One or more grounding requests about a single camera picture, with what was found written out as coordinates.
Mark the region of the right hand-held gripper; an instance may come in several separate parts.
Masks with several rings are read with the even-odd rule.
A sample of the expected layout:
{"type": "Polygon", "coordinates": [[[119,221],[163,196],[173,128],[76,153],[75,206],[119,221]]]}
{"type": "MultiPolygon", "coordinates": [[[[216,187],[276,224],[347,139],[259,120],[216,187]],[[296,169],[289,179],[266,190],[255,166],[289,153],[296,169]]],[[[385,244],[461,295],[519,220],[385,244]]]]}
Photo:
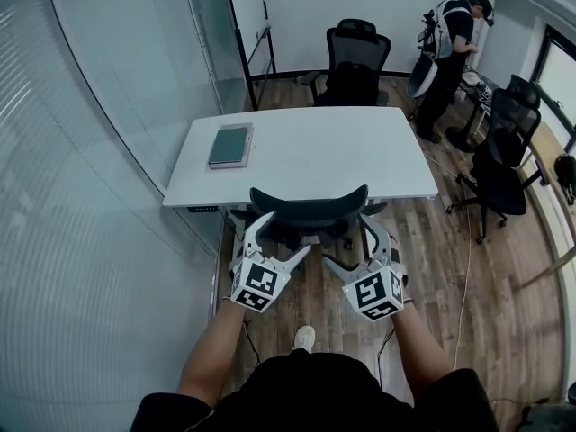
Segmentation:
{"type": "Polygon", "coordinates": [[[347,265],[333,256],[324,256],[326,266],[343,283],[343,292],[352,308],[363,318],[377,321],[404,309],[404,274],[398,264],[383,265],[391,261],[389,232],[369,216],[360,216],[364,227],[368,257],[373,261],[368,267],[361,264],[347,265]]]}

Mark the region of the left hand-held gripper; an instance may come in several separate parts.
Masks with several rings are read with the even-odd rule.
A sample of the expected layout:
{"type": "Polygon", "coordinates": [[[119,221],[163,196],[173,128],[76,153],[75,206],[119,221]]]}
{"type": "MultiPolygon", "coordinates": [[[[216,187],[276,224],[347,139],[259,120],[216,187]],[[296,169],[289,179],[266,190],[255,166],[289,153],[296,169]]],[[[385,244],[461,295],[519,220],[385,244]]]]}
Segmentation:
{"type": "Polygon", "coordinates": [[[310,253],[311,245],[301,246],[287,259],[265,256],[258,241],[260,232],[274,219],[271,211],[260,216],[244,233],[242,254],[230,264],[230,299],[252,311],[263,313],[278,298],[290,280],[292,270],[310,253]]]}

